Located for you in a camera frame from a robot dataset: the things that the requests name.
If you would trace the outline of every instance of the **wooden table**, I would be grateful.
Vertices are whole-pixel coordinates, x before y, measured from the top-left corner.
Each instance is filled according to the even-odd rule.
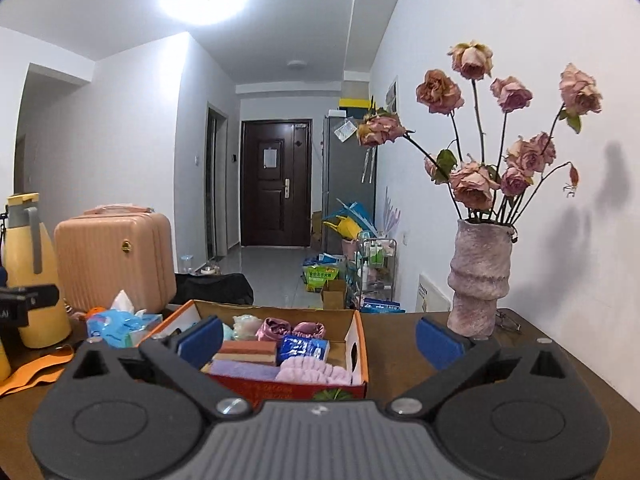
[[[522,333],[497,329],[495,335],[504,346],[518,346],[545,336],[517,314],[508,315],[522,324]],[[418,352],[414,331],[421,314],[365,314],[365,337],[369,359],[371,399],[388,402],[435,373]],[[447,314],[431,314],[446,322]],[[73,338],[83,336],[80,327]],[[24,351],[11,334],[2,334],[12,364],[19,365],[37,357],[37,351]],[[572,358],[581,377],[607,413],[612,439],[597,480],[640,479],[640,413],[605,381],[580,361]],[[0,466],[11,480],[42,478],[27,445],[28,424],[50,386],[39,386],[0,399]]]

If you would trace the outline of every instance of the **blue gripper pad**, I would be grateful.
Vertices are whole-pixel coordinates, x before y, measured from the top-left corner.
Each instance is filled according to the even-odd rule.
[[[222,321],[209,316],[174,336],[171,346],[191,366],[200,370],[220,350],[224,339]]]
[[[471,348],[471,342],[448,328],[423,317],[415,327],[418,350],[437,371],[444,370]]]

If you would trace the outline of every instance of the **pink suitcase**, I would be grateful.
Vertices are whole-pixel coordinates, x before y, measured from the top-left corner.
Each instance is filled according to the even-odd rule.
[[[156,314],[175,296],[171,224],[136,206],[101,206],[54,232],[62,294],[75,310],[109,308],[124,290],[136,310]]]

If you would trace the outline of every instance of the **black bag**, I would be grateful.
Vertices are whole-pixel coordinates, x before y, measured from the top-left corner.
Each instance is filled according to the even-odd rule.
[[[170,303],[182,305],[189,300],[212,301],[234,305],[254,304],[254,290],[244,274],[192,276],[176,274],[177,290]]]

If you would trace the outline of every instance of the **yellow bottle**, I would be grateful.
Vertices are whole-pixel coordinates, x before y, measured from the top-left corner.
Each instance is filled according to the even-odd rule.
[[[11,365],[9,364],[9,359],[6,358],[6,354],[4,353],[4,347],[0,342],[0,383],[10,375],[11,375]]]
[[[58,265],[46,227],[40,222],[37,193],[13,195],[8,199],[9,218],[4,242],[4,266],[8,286],[47,285],[60,288]],[[44,348],[66,338],[71,332],[65,304],[29,311],[29,326],[20,337],[28,348]]]

